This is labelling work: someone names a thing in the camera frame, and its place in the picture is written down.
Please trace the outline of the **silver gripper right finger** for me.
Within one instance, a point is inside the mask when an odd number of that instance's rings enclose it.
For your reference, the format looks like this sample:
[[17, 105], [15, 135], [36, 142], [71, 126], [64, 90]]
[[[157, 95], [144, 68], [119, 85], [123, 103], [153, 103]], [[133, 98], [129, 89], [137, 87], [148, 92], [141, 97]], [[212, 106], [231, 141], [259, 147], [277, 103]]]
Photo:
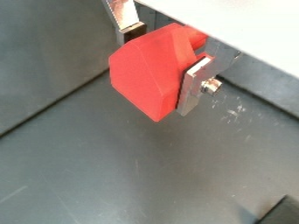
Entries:
[[213, 96], [220, 91], [221, 82], [216, 76], [241, 57], [241, 52], [216, 40], [207, 38], [197, 61], [184, 70], [177, 96], [176, 112], [185, 116], [199, 104], [203, 94]]

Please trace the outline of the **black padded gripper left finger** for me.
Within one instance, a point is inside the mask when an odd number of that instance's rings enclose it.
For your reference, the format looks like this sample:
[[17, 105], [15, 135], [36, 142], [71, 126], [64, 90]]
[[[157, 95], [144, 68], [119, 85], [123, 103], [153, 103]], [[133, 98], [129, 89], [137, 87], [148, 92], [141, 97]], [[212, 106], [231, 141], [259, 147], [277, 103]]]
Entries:
[[133, 0], [101, 0], [116, 29], [116, 42], [124, 45], [147, 32], [147, 25], [139, 20]]

